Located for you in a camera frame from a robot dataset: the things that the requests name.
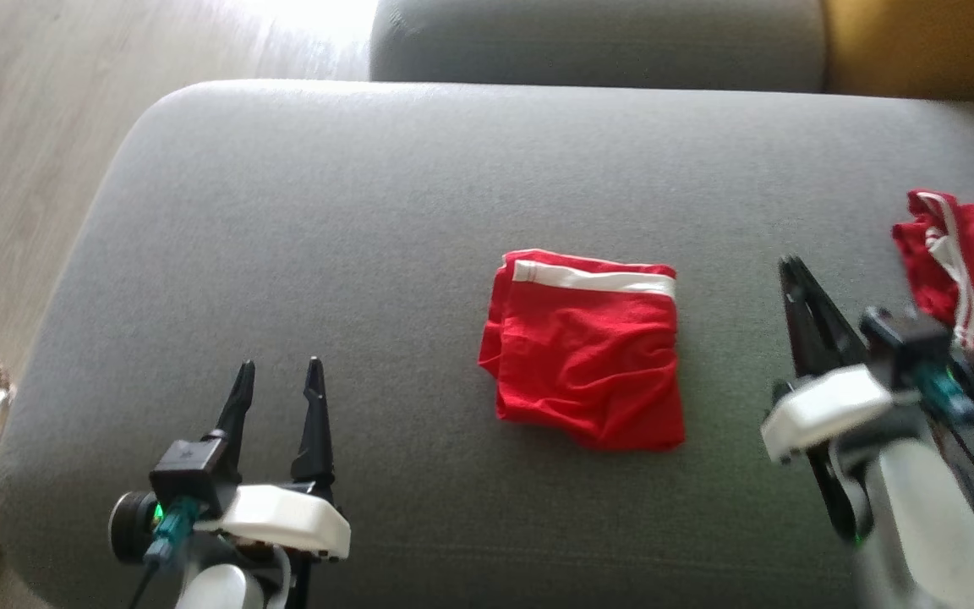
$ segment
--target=gray ottoman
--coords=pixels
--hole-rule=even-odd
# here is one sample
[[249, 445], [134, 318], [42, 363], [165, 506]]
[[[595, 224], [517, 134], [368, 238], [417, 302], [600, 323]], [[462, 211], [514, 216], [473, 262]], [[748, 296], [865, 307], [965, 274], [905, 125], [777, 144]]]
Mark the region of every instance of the gray ottoman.
[[371, 80], [819, 91], [820, 0], [381, 0]]
[[[123, 606], [140, 574], [107, 549], [116, 498], [208, 431], [248, 356], [244, 477], [286, 479], [320, 355], [353, 539], [314, 606], [851, 606], [809, 468], [758, 434], [791, 370], [774, 263], [803, 255], [853, 317], [903, 304], [889, 227], [923, 185], [974, 200], [974, 105], [174, 93], [123, 143], [47, 312], [0, 458], [3, 548], [54, 605]], [[476, 353], [525, 247], [676, 267], [684, 446], [593, 453], [495, 420]]]

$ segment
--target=gray fabric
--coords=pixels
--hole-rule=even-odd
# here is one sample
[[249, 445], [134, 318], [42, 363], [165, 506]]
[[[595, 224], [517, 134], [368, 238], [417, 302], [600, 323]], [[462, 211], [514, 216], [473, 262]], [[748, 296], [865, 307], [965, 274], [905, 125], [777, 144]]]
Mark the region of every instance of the gray fabric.
[[820, 0], [381, 0], [372, 80], [819, 91]]
[[[791, 371], [774, 263], [904, 304], [905, 192], [974, 200], [974, 105], [486, 85], [197, 85], [140, 119], [47, 312], [0, 458], [12, 563], [119, 606], [121, 493], [258, 362], [247, 481], [283, 480], [324, 358], [352, 558], [317, 606], [849, 606], [809, 468], [758, 424]], [[687, 444], [603, 454], [495, 420], [504, 251], [679, 272]]]

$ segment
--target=sofa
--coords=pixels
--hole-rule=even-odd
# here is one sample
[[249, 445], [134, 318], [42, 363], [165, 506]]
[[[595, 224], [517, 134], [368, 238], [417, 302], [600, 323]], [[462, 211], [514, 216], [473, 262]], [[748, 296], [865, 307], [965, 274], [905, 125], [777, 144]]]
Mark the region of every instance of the sofa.
[[[776, 261], [849, 317], [907, 304], [889, 228], [921, 186], [974, 200], [974, 103], [189, 86], [125, 138], [47, 310], [0, 451], [5, 555], [54, 606], [124, 604], [117, 498], [210, 429], [246, 358], [241, 471], [285, 480], [318, 355], [353, 534], [312, 606], [853, 606], [811, 470], [758, 433], [792, 370]], [[677, 270], [683, 446], [495, 419], [476, 354], [495, 268], [527, 247]]]

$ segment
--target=gray sofa cushion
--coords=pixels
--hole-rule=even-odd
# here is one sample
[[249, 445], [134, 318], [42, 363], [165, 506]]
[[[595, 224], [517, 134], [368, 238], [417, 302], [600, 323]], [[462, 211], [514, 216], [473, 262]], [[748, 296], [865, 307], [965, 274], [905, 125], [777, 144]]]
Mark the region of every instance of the gray sofa cushion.
[[820, 0], [381, 0], [372, 80], [818, 91]]
[[[791, 371], [776, 266], [847, 315], [909, 298], [913, 186], [974, 200], [974, 105], [483, 85], [195, 85], [123, 143], [0, 458], [38, 593], [119, 606], [107, 512], [258, 362], [247, 481], [283, 480], [324, 358], [352, 558], [317, 606], [850, 606], [805, 465], [758, 424]], [[495, 420], [476, 366], [504, 251], [679, 271], [688, 440], [603, 454]]]

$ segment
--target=robotic arm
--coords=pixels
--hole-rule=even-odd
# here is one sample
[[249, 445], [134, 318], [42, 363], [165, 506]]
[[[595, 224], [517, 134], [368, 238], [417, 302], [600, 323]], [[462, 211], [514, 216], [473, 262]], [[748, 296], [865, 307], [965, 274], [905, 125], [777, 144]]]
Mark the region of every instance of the robotic arm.
[[861, 606], [974, 608], [974, 497], [942, 441], [944, 429], [966, 450], [957, 428], [974, 424], [974, 354], [950, 354], [948, 328], [916, 311], [868, 310], [865, 344], [801, 260], [782, 260], [780, 280], [799, 378], [774, 386], [769, 458], [807, 455], [854, 545]]
[[216, 429], [177, 440], [150, 472], [150, 492], [124, 494], [108, 540], [120, 562], [144, 564], [131, 608], [159, 570], [179, 571], [177, 609], [305, 609], [310, 568], [347, 558], [352, 530], [333, 506], [333, 454], [321, 361], [310, 359], [308, 411], [291, 481], [241, 486], [243, 427], [254, 363], [239, 369]]

